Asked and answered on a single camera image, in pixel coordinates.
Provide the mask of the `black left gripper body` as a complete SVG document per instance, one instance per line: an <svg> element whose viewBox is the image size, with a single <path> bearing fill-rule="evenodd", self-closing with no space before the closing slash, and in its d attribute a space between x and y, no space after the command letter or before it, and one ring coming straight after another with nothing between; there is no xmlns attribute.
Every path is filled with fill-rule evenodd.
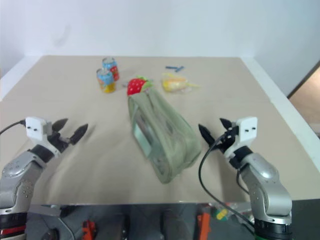
<svg viewBox="0 0 320 240"><path fill-rule="evenodd" d="M52 125L51 135L47 137L47 140L51 145L53 145L60 153L63 153L70 144L70 140L68 138L62 137L59 131L62 127Z"/></svg>

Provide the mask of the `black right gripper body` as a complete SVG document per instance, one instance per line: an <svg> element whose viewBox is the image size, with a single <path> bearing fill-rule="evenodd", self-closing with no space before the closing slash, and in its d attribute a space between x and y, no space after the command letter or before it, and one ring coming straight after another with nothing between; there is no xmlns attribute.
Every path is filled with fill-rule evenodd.
<svg viewBox="0 0 320 240"><path fill-rule="evenodd" d="M219 143L214 147L215 150L220 150L224 153L233 143L236 141L236 136L238 135L238 127L229 127L222 135Z"/></svg>

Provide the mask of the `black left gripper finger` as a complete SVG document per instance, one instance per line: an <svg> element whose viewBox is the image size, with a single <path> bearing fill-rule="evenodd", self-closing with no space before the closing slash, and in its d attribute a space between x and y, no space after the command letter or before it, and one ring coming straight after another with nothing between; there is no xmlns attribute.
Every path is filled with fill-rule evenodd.
<svg viewBox="0 0 320 240"><path fill-rule="evenodd" d="M52 124L52 130L54 132L59 132L65 126L67 121L68 121L68 118L63 118L63 119L59 119L59 120L55 121Z"/></svg>
<svg viewBox="0 0 320 240"><path fill-rule="evenodd" d="M87 129L88 129L87 123L78 127L73 133L73 135L69 138L69 143L71 145L77 144L79 140L85 135Z"/></svg>

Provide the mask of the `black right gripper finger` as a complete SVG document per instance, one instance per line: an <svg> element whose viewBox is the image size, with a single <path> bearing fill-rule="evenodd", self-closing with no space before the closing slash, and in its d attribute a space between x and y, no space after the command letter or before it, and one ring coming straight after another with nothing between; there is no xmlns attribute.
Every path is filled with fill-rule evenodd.
<svg viewBox="0 0 320 240"><path fill-rule="evenodd" d="M202 138L208 144L208 146L212 146L215 143L215 139L212 137L211 132L202 124L198 124L198 128Z"/></svg>
<svg viewBox="0 0 320 240"><path fill-rule="evenodd" d="M233 128L233 123L230 120L225 118L220 118L219 120L227 131L230 131Z"/></svg>

